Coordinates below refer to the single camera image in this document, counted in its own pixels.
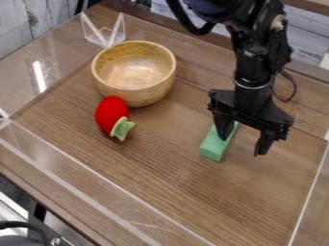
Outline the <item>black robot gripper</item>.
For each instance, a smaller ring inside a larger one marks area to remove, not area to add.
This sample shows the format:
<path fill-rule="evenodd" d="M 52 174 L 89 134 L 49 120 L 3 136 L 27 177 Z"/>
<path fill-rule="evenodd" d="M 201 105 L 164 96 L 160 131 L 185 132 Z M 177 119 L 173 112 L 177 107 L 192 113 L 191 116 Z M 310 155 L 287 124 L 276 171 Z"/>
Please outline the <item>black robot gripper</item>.
<path fill-rule="evenodd" d="M 233 121 L 260 131 L 253 155 L 264 155 L 275 140 L 286 140 L 292 117 L 276 106 L 272 96 L 274 81 L 262 86 L 233 82 L 235 88 L 208 91 L 208 110 L 213 114 L 217 137 L 225 140 L 233 130 Z"/>

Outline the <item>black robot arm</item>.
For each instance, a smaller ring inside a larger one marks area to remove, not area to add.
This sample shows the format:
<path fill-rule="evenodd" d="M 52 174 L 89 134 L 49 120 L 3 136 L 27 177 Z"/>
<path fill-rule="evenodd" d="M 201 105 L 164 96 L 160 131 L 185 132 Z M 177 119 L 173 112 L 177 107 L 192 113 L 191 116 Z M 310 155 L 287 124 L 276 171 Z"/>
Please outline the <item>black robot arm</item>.
<path fill-rule="evenodd" d="M 221 24 L 229 33 L 236 67 L 233 88 L 208 92 L 217 137 L 225 139 L 240 122 L 259 131 L 253 153 L 264 155 L 287 138 L 292 118 L 275 105 L 274 83 L 290 62 L 287 19 L 280 0 L 188 0 L 205 21 L 197 32 Z"/>

